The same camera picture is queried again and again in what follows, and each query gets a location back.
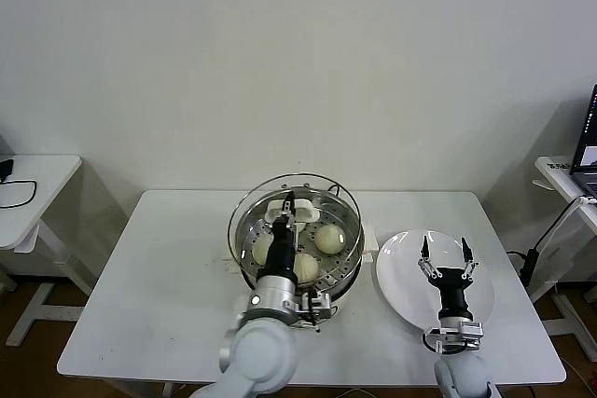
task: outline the steamer basket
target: steamer basket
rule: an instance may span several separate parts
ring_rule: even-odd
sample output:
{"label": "steamer basket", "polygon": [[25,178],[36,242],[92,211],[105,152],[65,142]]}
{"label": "steamer basket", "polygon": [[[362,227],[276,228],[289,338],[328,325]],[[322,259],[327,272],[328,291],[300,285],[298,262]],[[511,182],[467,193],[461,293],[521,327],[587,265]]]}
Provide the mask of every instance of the steamer basket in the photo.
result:
{"label": "steamer basket", "polygon": [[[348,190],[342,185],[318,174],[300,173],[276,176],[247,193],[234,210],[228,227],[229,249],[253,288],[261,269],[253,258],[253,245],[263,233],[271,229],[264,216],[268,203],[284,199],[289,191],[296,199],[308,199],[320,213],[319,220],[309,223],[298,236],[298,254],[310,254],[319,262],[315,281],[300,283],[297,295],[307,289],[329,293],[332,300],[340,298],[356,280],[361,266],[364,235],[361,213]],[[344,231],[346,244],[338,254],[320,252],[315,245],[315,233],[321,226],[334,224]]]}

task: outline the table leg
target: table leg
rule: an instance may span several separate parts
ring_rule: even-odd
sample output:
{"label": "table leg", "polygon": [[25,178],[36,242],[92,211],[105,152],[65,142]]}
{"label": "table leg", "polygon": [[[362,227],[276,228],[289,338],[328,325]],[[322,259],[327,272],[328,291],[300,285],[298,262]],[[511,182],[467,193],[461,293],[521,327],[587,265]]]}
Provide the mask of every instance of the table leg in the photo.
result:
{"label": "table leg", "polygon": [[7,345],[18,347],[27,336],[31,325],[35,321],[76,322],[83,311],[83,307],[56,307],[44,305],[52,292],[54,283],[41,283],[27,308],[19,317],[17,324],[8,335]]}
{"label": "table leg", "polygon": [[155,384],[150,382],[125,381],[122,379],[104,379],[104,381],[132,398],[161,398],[161,393]]}
{"label": "table leg", "polygon": [[39,221],[39,238],[52,252],[52,263],[86,295],[90,295],[97,282],[95,276],[70,251],[64,242],[44,223]]}
{"label": "table leg", "polygon": [[574,335],[592,363],[597,362],[597,343],[575,308],[565,295],[552,295],[551,299],[563,316],[562,319],[543,321],[550,336]]}

